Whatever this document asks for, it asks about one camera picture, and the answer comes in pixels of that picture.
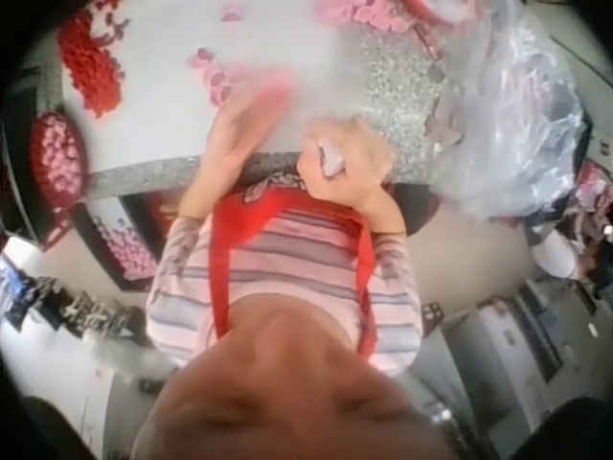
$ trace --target striped sleeve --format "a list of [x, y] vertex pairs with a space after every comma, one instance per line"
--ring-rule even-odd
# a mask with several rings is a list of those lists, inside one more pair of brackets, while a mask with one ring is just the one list
[[385, 294], [373, 296], [377, 345], [371, 364], [396, 375], [413, 363], [420, 349], [421, 303], [405, 238], [375, 236], [374, 248]]
[[199, 286], [184, 286], [183, 270], [202, 238], [202, 222], [178, 218], [172, 225], [147, 301], [147, 332], [153, 344], [176, 364], [193, 356], [208, 306]]

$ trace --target hand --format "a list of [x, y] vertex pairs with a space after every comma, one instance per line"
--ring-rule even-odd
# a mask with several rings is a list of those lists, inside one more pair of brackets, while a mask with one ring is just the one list
[[[333, 177], [322, 171], [318, 140], [331, 143], [345, 161], [345, 170]], [[364, 212], [392, 168], [394, 151], [361, 119], [348, 122], [321, 120], [307, 131], [298, 172], [314, 198], [332, 201]]]
[[232, 190], [247, 158], [266, 141], [292, 99], [287, 77], [268, 73], [259, 84], [228, 100], [213, 121], [207, 148], [179, 216], [204, 219]]

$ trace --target beige floor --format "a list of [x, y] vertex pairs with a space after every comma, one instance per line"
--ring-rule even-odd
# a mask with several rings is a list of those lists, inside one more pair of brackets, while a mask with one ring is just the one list
[[[422, 302], [439, 302], [447, 315], [503, 293], [533, 269], [521, 231], [475, 221], [445, 205], [408, 245]], [[127, 305], [147, 300], [145, 294], [120, 292], [76, 232], [46, 254], [19, 241], [12, 241], [7, 253], [32, 275], [56, 276]]]

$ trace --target red apron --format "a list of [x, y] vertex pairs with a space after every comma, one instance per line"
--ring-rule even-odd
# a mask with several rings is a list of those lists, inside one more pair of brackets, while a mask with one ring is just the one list
[[217, 339], [229, 329], [228, 288], [230, 280], [230, 251], [254, 238], [280, 212], [299, 209], [324, 215], [345, 226], [350, 233], [358, 235], [355, 253], [355, 289], [362, 317], [362, 335], [358, 352], [370, 357], [376, 344], [376, 326], [368, 282], [375, 271], [375, 253], [368, 226], [363, 218], [345, 206], [312, 198], [299, 189], [268, 187], [261, 196], [246, 202], [244, 194], [229, 195], [222, 199], [214, 210], [211, 244], [209, 249], [209, 287], [213, 303], [213, 319]]

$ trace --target white object in hand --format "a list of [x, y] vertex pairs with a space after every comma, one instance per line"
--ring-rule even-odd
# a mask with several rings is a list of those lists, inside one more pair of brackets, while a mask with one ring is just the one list
[[338, 150], [328, 141], [319, 141], [322, 151], [322, 169], [325, 177], [333, 177], [345, 170], [345, 160]]

